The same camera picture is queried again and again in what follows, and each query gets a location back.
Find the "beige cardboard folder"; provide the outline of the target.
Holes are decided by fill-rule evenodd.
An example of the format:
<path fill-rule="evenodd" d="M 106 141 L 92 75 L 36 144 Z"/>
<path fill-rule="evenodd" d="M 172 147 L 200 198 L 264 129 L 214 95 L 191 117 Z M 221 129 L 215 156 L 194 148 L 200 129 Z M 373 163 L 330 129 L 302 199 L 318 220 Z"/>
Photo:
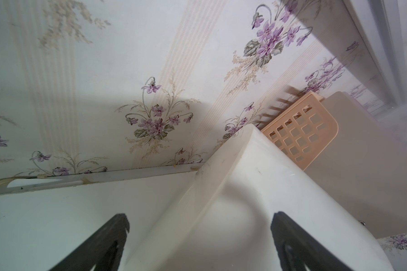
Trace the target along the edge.
<path fill-rule="evenodd" d="M 338 134 L 306 174 L 375 238 L 407 233 L 407 150 L 347 93 L 323 106 Z"/>

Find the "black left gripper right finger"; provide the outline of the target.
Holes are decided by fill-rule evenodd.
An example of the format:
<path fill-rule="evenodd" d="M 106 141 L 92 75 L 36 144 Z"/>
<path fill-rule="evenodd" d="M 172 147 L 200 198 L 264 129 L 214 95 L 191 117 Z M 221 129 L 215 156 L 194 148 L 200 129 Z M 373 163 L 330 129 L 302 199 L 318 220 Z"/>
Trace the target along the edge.
<path fill-rule="evenodd" d="M 282 270 L 351 270 L 286 213 L 275 213 L 270 229 Z"/>

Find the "round white drawer cabinet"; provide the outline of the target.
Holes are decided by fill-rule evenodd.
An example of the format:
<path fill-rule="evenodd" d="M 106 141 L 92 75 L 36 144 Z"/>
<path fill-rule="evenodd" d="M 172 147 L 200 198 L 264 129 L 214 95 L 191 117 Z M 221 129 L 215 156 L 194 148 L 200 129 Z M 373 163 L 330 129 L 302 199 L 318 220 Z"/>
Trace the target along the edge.
<path fill-rule="evenodd" d="M 128 257 L 128 271 L 278 271 L 275 213 L 354 271 L 390 271 L 378 241 L 269 141 L 246 125 L 197 171 Z"/>

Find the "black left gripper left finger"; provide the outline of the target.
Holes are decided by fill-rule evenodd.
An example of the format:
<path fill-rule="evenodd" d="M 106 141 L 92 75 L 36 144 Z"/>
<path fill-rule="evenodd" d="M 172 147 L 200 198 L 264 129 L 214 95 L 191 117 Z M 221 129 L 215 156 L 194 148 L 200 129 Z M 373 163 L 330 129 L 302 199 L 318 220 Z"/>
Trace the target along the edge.
<path fill-rule="evenodd" d="M 130 231 L 124 213 L 114 215 L 52 271 L 117 271 Z"/>

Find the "beige plastic file organizer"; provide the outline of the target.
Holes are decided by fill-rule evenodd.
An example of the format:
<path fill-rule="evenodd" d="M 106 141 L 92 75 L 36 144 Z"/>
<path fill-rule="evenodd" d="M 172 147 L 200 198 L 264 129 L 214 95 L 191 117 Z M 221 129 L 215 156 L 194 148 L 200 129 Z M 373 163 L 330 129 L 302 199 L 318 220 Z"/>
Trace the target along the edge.
<path fill-rule="evenodd" d="M 302 170 L 312 164 L 339 131 L 323 101 L 322 96 L 310 91 L 261 129 Z"/>

